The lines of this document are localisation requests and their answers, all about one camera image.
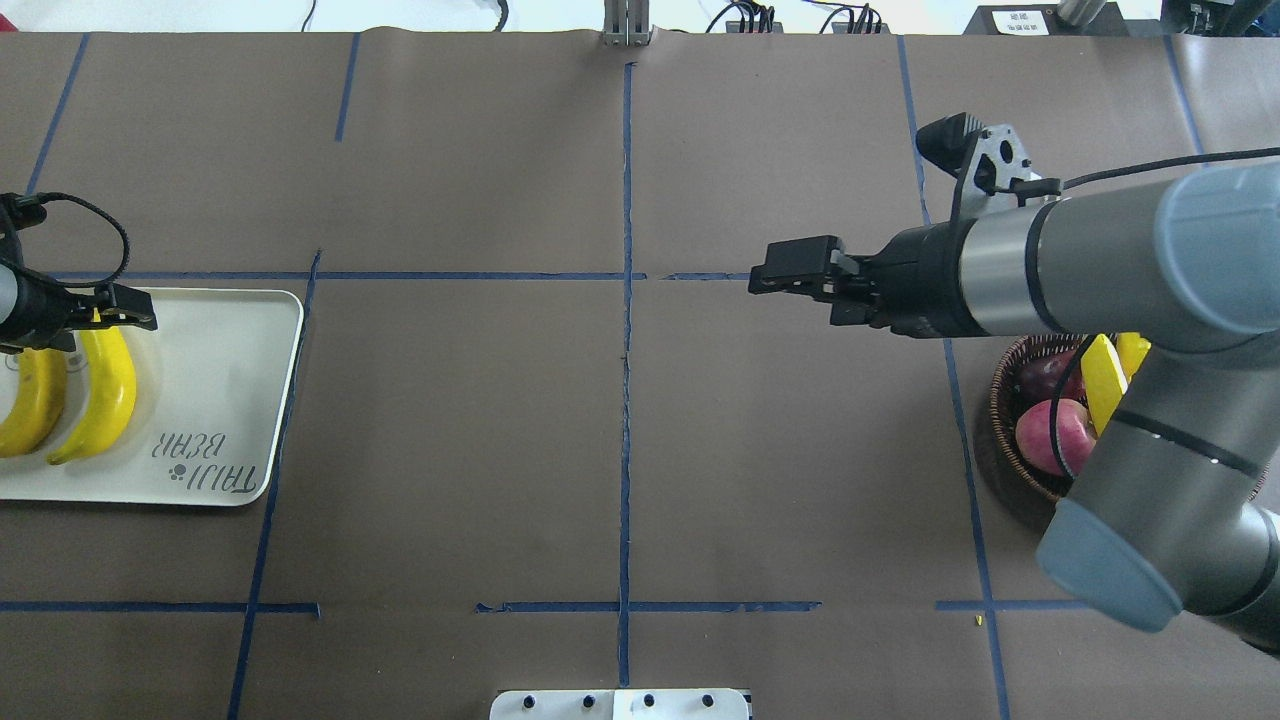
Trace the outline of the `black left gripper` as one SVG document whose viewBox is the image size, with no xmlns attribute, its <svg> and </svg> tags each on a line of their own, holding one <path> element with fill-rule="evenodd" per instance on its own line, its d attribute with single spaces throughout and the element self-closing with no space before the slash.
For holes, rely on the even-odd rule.
<svg viewBox="0 0 1280 720">
<path fill-rule="evenodd" d="M 157 329 L 154 296 L 124 284 L 68 284 L 4 265 L 1 270 L 1 351 L 56 348 L 76 351 L 74 328 L 134 327 Z M 93 288 L 91 296 L 87 295 Z"/>
</svg>

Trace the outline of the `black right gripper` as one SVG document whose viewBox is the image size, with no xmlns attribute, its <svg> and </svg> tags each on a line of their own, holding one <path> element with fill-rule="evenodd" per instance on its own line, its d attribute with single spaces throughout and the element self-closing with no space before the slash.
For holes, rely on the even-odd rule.
<svg viewBox="0 0 1280 720">
<path fill-rule="evenodd" d="M 896 234 L 874 256 L 823 234 L 769 243 L 748 278 L 751 295 L 791 293 L 829 306 L 831 325 L 870 325 L 919 338 L 966 334 L 961 243 L 950 223 Z"/>
</svg>

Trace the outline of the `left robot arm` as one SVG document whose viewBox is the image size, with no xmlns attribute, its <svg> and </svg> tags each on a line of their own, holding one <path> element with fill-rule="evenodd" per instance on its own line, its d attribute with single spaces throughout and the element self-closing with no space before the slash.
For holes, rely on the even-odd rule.
<svg viewBox="0 0 1280 720">
<path fill-rule="evenodd" d="M 115 282 L 68 288 L 26 268 L 3 266 L 3 354 L 72 354 L 79 333 L 118 327 L 156 331 L 151 293 Z"/>
</svg>

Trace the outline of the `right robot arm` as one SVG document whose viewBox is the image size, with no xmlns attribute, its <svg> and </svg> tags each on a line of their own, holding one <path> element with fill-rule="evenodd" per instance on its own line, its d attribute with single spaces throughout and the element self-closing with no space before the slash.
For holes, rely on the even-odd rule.
<svg viewBox="0 0 1280 720">
<path fill-rule="evenodd" d="M 1277 165 L 964 213 L 850 255 L 769 245 L 751 293 L 913 338 L 1135 332 L 1152 347 L 1039 541 L 1062 591 L 1161 632 L 1192 612 L 1277 653 Z"/>
</svg>

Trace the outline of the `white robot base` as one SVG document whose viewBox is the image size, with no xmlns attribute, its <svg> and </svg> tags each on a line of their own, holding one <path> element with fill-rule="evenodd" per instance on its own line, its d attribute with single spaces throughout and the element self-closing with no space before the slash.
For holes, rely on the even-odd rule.
<svg viewBox="0 0 1280 720">
<path fill-rule="evenodd" d="M 733 688 L 506 691 L 490 719 L 753 719 L 749 693 Z"/>
</svg>

